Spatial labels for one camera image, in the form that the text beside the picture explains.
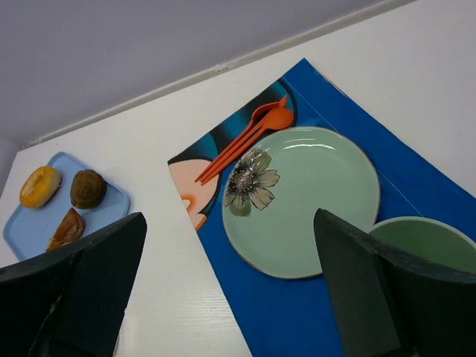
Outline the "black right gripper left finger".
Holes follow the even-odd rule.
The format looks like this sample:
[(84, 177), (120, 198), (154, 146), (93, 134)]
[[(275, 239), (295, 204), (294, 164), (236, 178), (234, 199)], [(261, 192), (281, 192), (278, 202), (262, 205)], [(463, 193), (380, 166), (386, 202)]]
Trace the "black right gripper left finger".
[(113, 356), (147, 221), (141, 212), (1, 268), (2, 356)]

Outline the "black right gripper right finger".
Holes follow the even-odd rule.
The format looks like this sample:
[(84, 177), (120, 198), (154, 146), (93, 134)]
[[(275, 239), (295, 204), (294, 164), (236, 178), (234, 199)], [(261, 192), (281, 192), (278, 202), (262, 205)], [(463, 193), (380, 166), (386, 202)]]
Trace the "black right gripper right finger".
[(314, 232), (346, 356), (475, 354), (475, 272), (418, 257), (324, 209)]

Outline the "brown bread slice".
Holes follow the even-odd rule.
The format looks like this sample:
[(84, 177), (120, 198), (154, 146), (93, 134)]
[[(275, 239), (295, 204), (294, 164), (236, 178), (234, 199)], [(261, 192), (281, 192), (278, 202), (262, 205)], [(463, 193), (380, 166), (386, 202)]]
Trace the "brown bread slice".
[(70, 208), (50, 238), (46, 251), (51, 251), (79, 239), (85, 230), (85, 222), (78, 212)]

